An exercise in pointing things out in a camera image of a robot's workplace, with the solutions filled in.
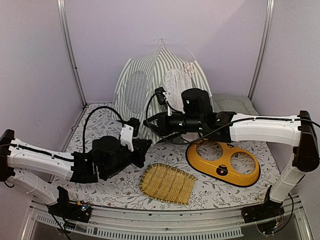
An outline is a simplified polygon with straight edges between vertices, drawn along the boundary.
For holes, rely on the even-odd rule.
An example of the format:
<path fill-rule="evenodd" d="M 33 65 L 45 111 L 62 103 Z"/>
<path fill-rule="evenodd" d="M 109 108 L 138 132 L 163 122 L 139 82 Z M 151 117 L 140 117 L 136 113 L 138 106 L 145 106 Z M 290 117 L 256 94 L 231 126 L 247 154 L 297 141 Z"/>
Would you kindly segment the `striped green white pet tent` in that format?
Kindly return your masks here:
<path fill-rule="evenodd" d="M 186 61 L 161 45 L 149 54 L 129 59 L 119 75 L 114 91 L 114 108 L 124 120 L 131 117 L 143 122 L 146 117 L 167 109 L 151 98 L 155 89 L 166 91 L 169 104 L 183 110 L 181 94 L 191 88 L 212 92 L 197 60 Z"/>

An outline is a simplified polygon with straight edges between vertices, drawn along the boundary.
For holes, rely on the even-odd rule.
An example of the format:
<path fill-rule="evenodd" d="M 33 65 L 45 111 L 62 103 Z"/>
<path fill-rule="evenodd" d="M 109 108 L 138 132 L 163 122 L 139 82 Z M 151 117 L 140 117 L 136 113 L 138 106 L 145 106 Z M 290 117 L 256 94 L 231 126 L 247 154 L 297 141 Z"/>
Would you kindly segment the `checkered grey cushion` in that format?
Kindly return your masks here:
<path fill-rule="evenodd" d="M 236 112 L 244 115 L 259 115 L 253 103 L 246 96 L 213 94 L 212 103 L 215 112 Z"/>

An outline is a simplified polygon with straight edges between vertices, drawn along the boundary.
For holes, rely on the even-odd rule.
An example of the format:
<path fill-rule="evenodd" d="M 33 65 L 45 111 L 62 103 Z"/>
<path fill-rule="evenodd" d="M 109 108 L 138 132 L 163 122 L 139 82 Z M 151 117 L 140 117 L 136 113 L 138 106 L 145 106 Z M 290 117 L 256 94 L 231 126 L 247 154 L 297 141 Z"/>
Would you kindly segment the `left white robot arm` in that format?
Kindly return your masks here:
<path fill-rule="evenodd" d="M 120 138 L 107 135 L 94 140 L 89 152 L 57 152 L 27 144 L 7 129 L 0 137 L 0 180 L 25 188 L 45 204 L 54 205 L 63 217 L 70 217 L 75 210 L 67 200 L 68 192 L 46 183 L 33 171 L 72 183 L 106 181 L 129 165 L 142 168 L 151 143 L 149 139 L 133 139 L 123 129 Z"/>

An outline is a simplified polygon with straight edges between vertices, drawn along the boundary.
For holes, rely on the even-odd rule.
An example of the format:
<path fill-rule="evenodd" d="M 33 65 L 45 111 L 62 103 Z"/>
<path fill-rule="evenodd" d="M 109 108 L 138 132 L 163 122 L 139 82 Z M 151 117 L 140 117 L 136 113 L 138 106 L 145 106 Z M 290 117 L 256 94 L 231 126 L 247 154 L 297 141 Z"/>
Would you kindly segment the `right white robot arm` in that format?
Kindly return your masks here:
<path fill-rule="evenodd" d="M 291 116 L 254 116 L 232 111 L 213 112 L 209 93 L 190 88 L 181 93 L 183 111 L 170 108 L 153 116 L 145 116 L 143 124 L 164 139 L 172 133 L 201 133 L 204 138 L 221 143 L 259 141 L 292 146 L 292 159 L 266 194 L 259 206 L 262 218 L 278 210 L 290 191 L 308 172 L 320 164 L 318 140 L 307 111 Z"/>

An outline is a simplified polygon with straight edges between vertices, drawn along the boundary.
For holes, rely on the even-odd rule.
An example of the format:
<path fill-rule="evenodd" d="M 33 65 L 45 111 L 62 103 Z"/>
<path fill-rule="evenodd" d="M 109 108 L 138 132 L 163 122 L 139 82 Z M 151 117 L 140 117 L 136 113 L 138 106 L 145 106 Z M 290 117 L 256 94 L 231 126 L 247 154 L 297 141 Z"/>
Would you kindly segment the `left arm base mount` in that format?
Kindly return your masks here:
<path fill-rule="evenodd" d="M 92 213 L 91 203 L 83 200 L 71 202 L 66 189 L 58 186 L 57 190 L 57 203 L 49 205 L 48 212 L 54 216 L 61 217 L 63 220 L 88 223 Z"/>

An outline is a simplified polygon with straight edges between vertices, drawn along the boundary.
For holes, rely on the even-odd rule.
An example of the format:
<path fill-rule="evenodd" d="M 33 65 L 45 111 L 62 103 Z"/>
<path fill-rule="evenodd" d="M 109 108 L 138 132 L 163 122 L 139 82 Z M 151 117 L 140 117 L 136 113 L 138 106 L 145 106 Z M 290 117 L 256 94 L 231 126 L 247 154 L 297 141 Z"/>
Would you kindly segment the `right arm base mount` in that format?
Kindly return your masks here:
<path fill-rule="evenodd" d="M 275 217 L 282 218 L 285 213 L 282 206 L 283 203 L 273 202 L 270 200 L 271 188 L 272 186 L 267 189 L 263 203 L 246 206 L 241 209 L 241 215 L 245 223 L 253 223 Z M 280 222 L 278 220 L 273 220 L 259 223 L 257 228 L 259 232 L 264 235 L 272 235 L 278 230 L 279 225 Z"/>

